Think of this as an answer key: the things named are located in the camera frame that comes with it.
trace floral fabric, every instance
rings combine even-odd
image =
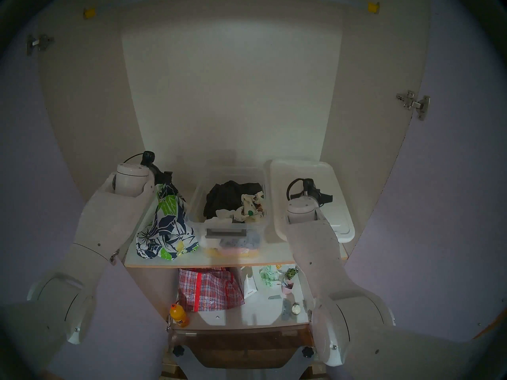
[[[174,260],[199,247],[194,230],[185,224],[185,200],[171,185],[158,185],[158,206],[153,221],[137,234],[137,254]]]

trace patterned cloth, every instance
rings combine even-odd
[[[243,292],[225,268],[179,269],[179,303],[186,311],[220,311],[245,303]]]
[[[153,221],[137,234],[137,254],[173,260],[196,250],[199,243],[194,230],[185,224],[185,200],[172,184],[158,185],[157,196],[159,203]]]

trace red plaid bag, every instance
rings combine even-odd
[[[226,268],[179,269],[179,303],[186,311],[220,311],[245,303],[238,282]]]

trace plastic bottle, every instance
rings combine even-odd
[[[177,303],[172,304],[169,314],[180,327],[186,327],[189,324],[187,314],[181,305]]]

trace cable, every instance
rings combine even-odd
[[[123,163],[127,163],[127,162],[128,162],[128,161],[130,161],[132,158],[138,157],[139,155],[142,155],[142,154],[144,154],[144,153],[135,154],[135,155],[131,156],[129,159],[126,159],[126,160],[125,160],[125,162],[123,162]]]
[[[292,188],[292,185],[294,185],[295,183],[297,183],[298,181],[303,181],[302,178],[296,178],[294,181],[292,181],[289,186],[287,187],[287,200],[291,201],[291,198],[289,196],[289,192],[291,191],[291,188]]]

